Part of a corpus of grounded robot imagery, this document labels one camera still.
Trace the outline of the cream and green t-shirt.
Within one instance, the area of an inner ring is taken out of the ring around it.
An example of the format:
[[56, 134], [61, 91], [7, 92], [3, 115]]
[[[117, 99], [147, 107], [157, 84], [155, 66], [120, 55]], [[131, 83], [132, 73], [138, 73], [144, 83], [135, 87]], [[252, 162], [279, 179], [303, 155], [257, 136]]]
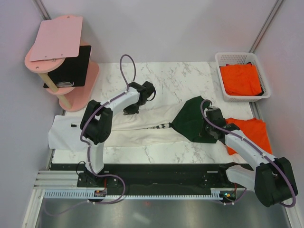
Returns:
[[204, 131], [201, 108], [208, 107], [201, 96], [186, 102], [140, 110], [134, 115], [117, 114], [105, 147], [140, 147], [159, 143], [216, 143]]

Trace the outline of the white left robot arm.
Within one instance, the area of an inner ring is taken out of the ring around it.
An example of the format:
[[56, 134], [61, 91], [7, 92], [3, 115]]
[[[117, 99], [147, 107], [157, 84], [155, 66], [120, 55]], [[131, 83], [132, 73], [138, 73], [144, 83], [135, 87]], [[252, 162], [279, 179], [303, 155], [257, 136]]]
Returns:
[[104, 143], [111, 134], [113, 117], [119, 112], [126, 115], [138, 114], [139, 107], [146, 104], [151, 95], [156, 95], [151, 82], [146, 81], [143, 85], [131, 82], [127, 91], [104, 104], [95, 100], [88, 103], [80, 124], [80, 141], [88, 146], [85, 166], [90, 173], [87, 180], [94, 187], [99, 187], [104, 182], [104, 175], [100, 171], [104, 168]]

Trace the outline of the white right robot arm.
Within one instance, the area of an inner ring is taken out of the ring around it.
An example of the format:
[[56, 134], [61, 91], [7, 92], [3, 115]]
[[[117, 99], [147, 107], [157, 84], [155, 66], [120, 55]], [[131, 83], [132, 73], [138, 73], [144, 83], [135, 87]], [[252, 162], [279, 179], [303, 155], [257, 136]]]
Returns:
[[232, 183], [241, 185], [255, 193], [266, 207], [281, 204], [292, 208], [298, 194], [291, 163], [285, 157], [277, 158], [250, 140], [234, 123], [228, 124], [217, 107], [201, 107], [206, 121], [205, 132], [215, 140], [233, 149], [250, 166], [246, 169], [231, 162], [223, 165], [218, 174], [218, 183], [228, 187]]

